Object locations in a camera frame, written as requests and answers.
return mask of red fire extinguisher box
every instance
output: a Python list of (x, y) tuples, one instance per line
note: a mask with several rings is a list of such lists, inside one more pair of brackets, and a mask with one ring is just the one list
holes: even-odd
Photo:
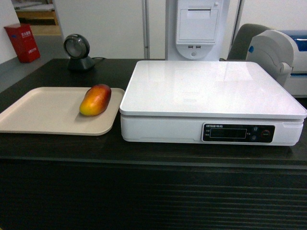
[(20, 62), (28, 63), (40, 57), (35, 39), (29, 24), (14, 24), (5, 26)]

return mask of digital scale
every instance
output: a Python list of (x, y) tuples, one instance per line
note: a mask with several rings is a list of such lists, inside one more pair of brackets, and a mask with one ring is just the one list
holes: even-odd
[(140, 61), (119, 109), (138, 142), (291, 146), (307, 116), (253, 62)]

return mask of red-yellow mango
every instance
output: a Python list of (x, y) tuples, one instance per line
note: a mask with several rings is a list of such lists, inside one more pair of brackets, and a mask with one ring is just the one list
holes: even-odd
[(104, 84), (90, 88), (80, 104), (80, 113), (85, 116), (95, 116), (104, 112), (111, 99), (111, 88)]

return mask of receipt printer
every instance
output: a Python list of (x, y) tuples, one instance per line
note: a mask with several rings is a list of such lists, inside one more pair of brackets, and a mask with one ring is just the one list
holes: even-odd
[(258, 63), (295, 97), (307, 97), (307, 31), (267, 30), (253, 37), (247, 61)]

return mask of plastic tray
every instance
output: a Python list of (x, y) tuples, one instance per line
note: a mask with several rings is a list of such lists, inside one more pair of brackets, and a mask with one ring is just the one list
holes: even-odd
[(79, 113), (79, 106), (89, 89), (33, 89), (0, 114), (0, 132), (86, 136), (105, 134), (113, 126), (124, 91), (111, 88), (107, 109), (97, 116), (83, 116)]

